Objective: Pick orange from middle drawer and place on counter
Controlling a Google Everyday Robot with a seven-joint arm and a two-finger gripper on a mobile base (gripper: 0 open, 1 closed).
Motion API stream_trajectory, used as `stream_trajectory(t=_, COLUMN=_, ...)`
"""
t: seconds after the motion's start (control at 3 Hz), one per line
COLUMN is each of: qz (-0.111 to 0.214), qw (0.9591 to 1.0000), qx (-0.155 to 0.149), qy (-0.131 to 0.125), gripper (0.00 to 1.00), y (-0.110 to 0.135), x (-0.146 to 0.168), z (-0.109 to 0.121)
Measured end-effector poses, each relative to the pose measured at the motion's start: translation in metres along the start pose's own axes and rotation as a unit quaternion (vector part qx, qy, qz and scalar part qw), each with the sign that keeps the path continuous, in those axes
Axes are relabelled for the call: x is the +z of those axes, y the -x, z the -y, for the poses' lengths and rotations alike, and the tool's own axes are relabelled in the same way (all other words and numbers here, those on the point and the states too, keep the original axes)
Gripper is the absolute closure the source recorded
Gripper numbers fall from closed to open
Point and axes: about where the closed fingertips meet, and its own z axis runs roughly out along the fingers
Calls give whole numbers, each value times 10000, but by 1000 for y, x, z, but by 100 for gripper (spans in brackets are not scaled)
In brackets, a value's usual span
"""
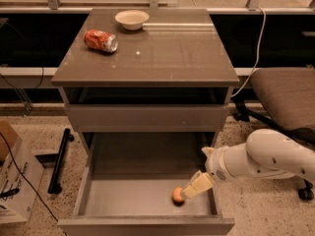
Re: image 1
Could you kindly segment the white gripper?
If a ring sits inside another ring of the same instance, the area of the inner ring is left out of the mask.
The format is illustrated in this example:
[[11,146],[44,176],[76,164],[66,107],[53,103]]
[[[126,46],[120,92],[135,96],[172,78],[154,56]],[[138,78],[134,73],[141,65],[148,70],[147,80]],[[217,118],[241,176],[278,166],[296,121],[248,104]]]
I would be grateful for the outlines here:
[[231,182],[234,177],[229,173],[225,166],[224,154],[227,147],[203,147],[202,152],[206,156],[205,168],[207,172],[197,171],[183,190],[181,197],[191,199],[214,187],[216,182]]

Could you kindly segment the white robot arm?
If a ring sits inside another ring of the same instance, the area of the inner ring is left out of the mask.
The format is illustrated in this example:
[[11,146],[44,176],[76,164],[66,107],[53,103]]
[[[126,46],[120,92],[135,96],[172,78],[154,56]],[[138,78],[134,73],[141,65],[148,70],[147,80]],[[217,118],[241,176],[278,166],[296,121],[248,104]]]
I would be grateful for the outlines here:
[[315,181],[315,151],[270,129],[251,133],[246,142],[233,147],[203,147],[206,171],[197,171],[179,191],[191,199],[214,187],[218,182],[238,177],[286,179],[298,176]]

